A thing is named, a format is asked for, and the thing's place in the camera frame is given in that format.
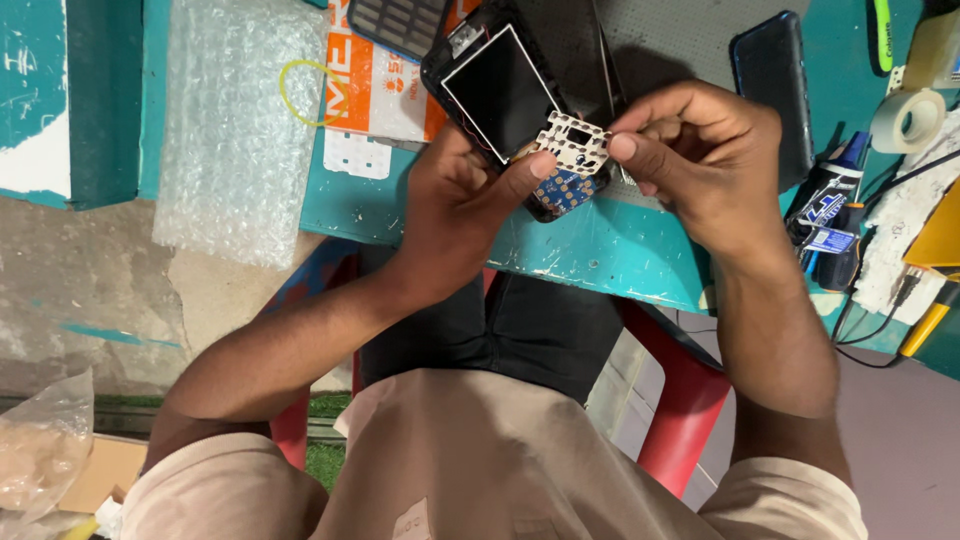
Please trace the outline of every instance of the orange packaging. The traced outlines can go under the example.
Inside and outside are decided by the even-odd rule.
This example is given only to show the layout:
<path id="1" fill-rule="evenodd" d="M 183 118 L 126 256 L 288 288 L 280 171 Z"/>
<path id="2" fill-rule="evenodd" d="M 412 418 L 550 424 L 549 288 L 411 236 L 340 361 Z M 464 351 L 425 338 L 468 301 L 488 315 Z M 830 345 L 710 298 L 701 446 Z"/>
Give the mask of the orange packaging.
<path id="1" fill-rule="evenodd" d="M 454 0 L 444 27 L 449 33 L 481 0 Z M 326 66 L 344 81 L 348 99 L 326 78 L 324 119 L 343 116 L 331 128 L 401 140 L 430 141 L 446 120 L 433 96 L 420 84 L 420 65 L 350 31 L 349 0 L 330 0 Z"/>

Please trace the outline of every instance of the blue circuit board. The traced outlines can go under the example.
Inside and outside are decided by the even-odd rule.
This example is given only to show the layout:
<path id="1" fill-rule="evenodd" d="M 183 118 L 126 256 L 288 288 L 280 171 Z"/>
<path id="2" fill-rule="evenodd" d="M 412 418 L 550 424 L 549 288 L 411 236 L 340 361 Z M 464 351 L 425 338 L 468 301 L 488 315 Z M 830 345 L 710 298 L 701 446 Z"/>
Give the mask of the blue circuit board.
<path id="1" fill-rule="evenodd" d="M 588 201 L 594 188 L 595 181 L 590 175 L 554 169 L 534 193 L 541 204 L 560 217 Z"/>

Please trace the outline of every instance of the red wire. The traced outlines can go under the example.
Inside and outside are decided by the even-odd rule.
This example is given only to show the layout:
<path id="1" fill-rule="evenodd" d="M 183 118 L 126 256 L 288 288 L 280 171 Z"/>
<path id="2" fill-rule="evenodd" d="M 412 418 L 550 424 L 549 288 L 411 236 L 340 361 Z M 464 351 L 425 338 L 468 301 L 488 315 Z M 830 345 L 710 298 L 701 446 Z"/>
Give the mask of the red wire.
<path id="1" fill-rule="evenodd" d="M 450 103 L 452 103 L 454 106 L 457 105 L 457 102 L 453 101 L 452 99 L 447 98 L 447 100 L 448 100 Z M 467 133 L 469 133 L 470 136 L 473 137 L 473 140 L 476 141 L 477 145 L 480 146 L 480 148 L 483 148 L 484 150 L 487 150 L 488 152 L 492 152 L 492 149 L 488 148 L 487 145 L 485 145 L 484 143 L 480 142 L 480 137 L 478 137 L 474 132 L 472 132 L 472 131 L 467 127 L 467 117 L 464 115 L 463 110 L 460 109 L 459 107 L 457 107 L 457 110 L 460 112 L 460 125 L 464 127 L 464 131 L 467 132 Z"/>

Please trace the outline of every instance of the lcd screen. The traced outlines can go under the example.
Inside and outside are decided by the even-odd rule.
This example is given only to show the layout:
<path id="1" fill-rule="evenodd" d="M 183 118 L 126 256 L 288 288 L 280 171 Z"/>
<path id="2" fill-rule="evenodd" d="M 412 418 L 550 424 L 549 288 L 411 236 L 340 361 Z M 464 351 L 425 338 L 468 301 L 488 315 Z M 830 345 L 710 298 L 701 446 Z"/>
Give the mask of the lcd screen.
<path id="1" fill-rule="evenodd" d="M 540 74 L 508 25 L 443 80 L 444 88 L 506 163 L 546 129 L 557 110 Z"/>

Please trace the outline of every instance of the hand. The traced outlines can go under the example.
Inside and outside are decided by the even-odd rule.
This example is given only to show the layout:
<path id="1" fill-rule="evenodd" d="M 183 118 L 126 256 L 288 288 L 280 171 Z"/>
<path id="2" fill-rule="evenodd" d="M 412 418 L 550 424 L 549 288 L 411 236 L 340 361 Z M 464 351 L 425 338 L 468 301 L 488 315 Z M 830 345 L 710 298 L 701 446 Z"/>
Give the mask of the hand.
<path id="1" fill-rule="evenodd" d="M 550 175 L 557 160 L 536 152 L 497 175 L 452 123 L 410 171 L 398 272 L 414 304 L 436 304 L 476 277 L 507 216 Z"/>
<path id="2" fill-rule="evenodd" d="M 772 109 L 687 81 L 636 100 L 610 131 L 611 157 L 644 195 L 672 205 L 690 237 L 721 263 L 749 267 L 788 249 L 777 200 L 780 118 Z"/>

